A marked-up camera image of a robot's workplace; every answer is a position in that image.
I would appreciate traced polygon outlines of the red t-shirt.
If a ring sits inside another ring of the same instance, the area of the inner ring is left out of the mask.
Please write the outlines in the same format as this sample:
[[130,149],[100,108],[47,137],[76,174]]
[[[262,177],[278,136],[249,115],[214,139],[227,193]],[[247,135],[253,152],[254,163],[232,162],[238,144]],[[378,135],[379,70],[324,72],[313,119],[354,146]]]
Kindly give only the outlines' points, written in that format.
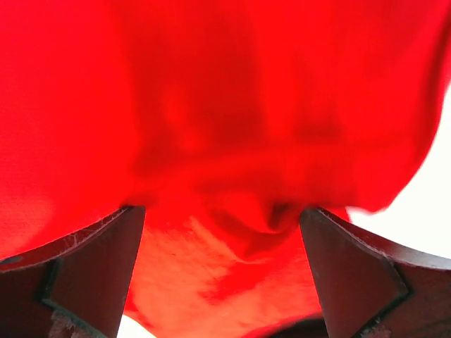
[[126,315],[261,337],[320,311],[300,213],[388,207],[449,83],[449,1],[2,1],[1,257],[144,206]]

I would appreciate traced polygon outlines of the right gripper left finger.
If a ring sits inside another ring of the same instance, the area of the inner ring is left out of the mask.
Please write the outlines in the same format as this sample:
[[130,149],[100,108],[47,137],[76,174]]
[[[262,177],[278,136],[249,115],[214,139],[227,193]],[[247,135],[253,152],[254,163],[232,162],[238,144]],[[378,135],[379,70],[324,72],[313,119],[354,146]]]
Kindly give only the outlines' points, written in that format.
[[116,337],[144,217],[143,207],[120,208],[1,260],[1,336]]

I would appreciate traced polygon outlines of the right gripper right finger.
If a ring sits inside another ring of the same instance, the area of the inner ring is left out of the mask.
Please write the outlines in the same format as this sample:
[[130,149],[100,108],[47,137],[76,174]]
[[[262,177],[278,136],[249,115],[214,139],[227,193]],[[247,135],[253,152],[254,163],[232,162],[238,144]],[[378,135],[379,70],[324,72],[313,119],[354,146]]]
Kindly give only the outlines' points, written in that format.
[[329,337],[449,337],[450,259],[322,208],[300,229]]

